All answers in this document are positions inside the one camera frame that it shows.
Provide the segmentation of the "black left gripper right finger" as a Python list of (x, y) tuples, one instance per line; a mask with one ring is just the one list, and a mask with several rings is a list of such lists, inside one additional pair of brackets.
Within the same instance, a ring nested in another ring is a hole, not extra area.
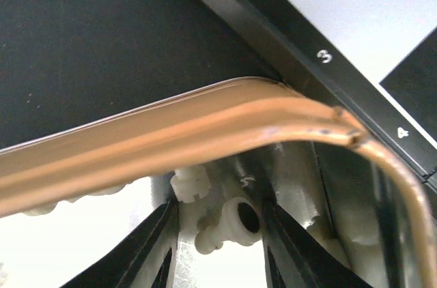
[(368, 287), (326, 251), (296, 220), (272, 200), (262, 219), (268, 287)]

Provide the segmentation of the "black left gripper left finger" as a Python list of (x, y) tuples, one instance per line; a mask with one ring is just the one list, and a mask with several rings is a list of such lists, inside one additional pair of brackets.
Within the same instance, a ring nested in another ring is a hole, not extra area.
[(178, 204), (158, 206), (103, 258), (64, 287), (168, 287), (178, 240)]

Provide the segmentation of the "white chess piece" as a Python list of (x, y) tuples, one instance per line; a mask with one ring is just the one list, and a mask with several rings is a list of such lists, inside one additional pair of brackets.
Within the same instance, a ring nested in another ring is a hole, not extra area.
[(261, 222), (252, 203), (244, 197), (234, 197), (223, 204), (218, 223), (196, 235), (195, 248), (208, 255), (221, 249), (224, 242), (252, 246), (261, 236)]

